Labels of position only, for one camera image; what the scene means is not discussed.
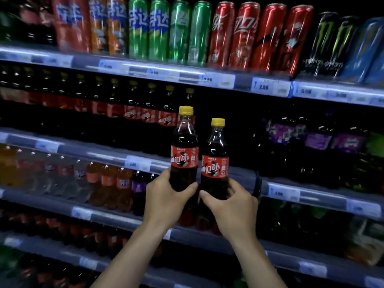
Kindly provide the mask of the yellow cap cola bottle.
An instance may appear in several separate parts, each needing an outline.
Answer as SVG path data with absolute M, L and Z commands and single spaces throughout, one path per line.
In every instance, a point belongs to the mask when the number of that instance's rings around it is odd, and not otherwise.
M 170 184 L 181 192 L 196 181 L 199 166 L 199 143 L 193 124 L 192 106 L 180 106 L 180 120 L 172 136 Z
M 225 200 L 228 189 L 229 147 L 224 138 L 225 119 L 212 118 L 212 131 L 202 148 L 200 189 Z M 197 227 L 221 235 L 213 213 L 199 196 Z

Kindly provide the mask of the group of dark green bottles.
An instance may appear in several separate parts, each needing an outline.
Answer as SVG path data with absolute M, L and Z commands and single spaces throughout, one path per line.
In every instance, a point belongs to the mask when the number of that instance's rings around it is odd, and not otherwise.
M 258 207 L 258 238 L 342 256 L 351 215 L 331 209 L 262 198 Z

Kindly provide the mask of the person's left hand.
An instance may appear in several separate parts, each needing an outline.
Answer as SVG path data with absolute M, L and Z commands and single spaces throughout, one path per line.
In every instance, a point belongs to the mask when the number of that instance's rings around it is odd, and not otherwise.
M 142 223 L 152 232 L 165 235 L 179 220 L 184 207 L 172 204 L 173 191 L 169 182 L 170 168 L 165 169 L 146 187 L 146 204 Z

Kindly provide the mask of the black energy drink can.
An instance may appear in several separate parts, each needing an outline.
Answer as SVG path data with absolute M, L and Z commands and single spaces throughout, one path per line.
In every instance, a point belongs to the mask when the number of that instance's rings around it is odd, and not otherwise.
M 340 18 L 333 34 L 328 57 L 324 63 L 325 76 L 335 78 L 343 70 L 359 23 L 360 18 L 358 16 L 350 15 Z
M 311 49 L 303 60 L 303 72 L 313 76 L 318 75 L 324 63 L 325 55 L 339 20 L 339 14 L 337 12 L 325 11 L 318 15 L 318 19 Z

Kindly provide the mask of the row of orange and clear bottles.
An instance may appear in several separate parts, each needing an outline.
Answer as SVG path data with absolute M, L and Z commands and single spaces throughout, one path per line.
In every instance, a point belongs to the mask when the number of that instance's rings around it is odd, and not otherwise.
M 7 187 L 129 212 L 132 174 L 110 164 L 0 143 L 0 193 Z

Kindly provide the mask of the blue energy drink can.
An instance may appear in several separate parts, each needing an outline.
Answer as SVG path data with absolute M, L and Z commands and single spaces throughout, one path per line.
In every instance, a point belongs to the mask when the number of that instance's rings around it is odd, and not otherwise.
M 374 59 L 364 80 L 364 84 L 384 88 L 384 50 Z
M 364 21 L 353 38 L 347 61 L 339 75 L 340 81 L 362 83 L 383 39 L 384 17 L 375 17 Z

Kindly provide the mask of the person's left forearm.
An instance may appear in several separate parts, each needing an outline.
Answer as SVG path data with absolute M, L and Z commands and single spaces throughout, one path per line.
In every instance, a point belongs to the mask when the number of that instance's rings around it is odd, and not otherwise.
M 172 222 L 144 221 L 90 288 L 138 288 Z

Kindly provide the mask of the red cola can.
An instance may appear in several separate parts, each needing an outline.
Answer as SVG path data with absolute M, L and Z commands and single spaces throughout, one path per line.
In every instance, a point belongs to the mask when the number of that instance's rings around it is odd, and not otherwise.
M 235 19 L 228 67 L 245 70 L 251 59 L 260 18 L 260 4 L 248 1 L 240 5 Z
M 295 74 L 313 16 L 312 5 L 300 4 L 290 9 L 276 57 L 275 72 L 290 76 Z
M 224 68 L 228 63 L 230 43 L 235 19 L 235 4 L 231 1 L 218 3 L 212 22 L 208 65 Z
M 284 25 L 287 7 L 282 3 L 268 4 L 262 14 L 251 69 L 256 72 L 269 72 Z

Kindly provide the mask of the row of red label bottles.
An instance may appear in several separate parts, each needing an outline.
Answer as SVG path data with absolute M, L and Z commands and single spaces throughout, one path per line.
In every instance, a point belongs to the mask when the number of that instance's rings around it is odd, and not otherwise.
M 113 259 L 130 239 L 132 232 L 80 219 L 41 212 L 36 209 L 10 209 L 0 206 L 0 232 L 11 231 L 39 236 L 96 252 Z

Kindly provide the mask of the plain green soda can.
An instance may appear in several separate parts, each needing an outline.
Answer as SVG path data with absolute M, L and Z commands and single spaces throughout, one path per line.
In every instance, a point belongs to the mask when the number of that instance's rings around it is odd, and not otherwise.
M 209 37 L 212 25 L 212 4 L 199 0 L 192 10 L 188 64 L 203 66 L 207 62 Z
M 190 4 L 184 0 L 175 0 L 172 4 L 168 60 L 177 64 L 186 64 L 190 33 Z

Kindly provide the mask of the row of shadowed drink bottles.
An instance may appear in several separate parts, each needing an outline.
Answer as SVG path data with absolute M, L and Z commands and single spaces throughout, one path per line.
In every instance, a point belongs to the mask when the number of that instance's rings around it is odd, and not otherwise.
M 0 288 L 90 288 L 99 272 L 0 247 Z

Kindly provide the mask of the group of pale drink cartons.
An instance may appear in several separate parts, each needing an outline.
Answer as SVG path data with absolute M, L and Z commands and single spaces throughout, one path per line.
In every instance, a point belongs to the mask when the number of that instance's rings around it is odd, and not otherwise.
M 353 216 L 344 236 L 344 256 L 367 266 L 384 258 L 384 221 Z

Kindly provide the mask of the green soda bottle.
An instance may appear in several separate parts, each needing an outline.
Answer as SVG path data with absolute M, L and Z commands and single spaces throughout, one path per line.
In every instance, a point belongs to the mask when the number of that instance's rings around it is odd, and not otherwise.
M 384 196 L 384 134 L 371 132 L 366 145 L 366 153 L 372 189 Z

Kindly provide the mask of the person's right hand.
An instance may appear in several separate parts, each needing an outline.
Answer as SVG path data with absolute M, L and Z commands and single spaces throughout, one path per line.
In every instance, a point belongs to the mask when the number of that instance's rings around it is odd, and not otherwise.
M 223 200 L 223 210 L 212 212 L 218 228 L 227 239 L 256 235 L 258 200 L 236 180 L 229 179 L 229 197 Z

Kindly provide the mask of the person's right forearm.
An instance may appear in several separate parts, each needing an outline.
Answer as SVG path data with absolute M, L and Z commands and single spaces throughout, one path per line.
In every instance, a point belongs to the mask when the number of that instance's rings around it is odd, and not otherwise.
M 242 268 L 248 288 L 288 288 L 255 235 L 228 240 Z

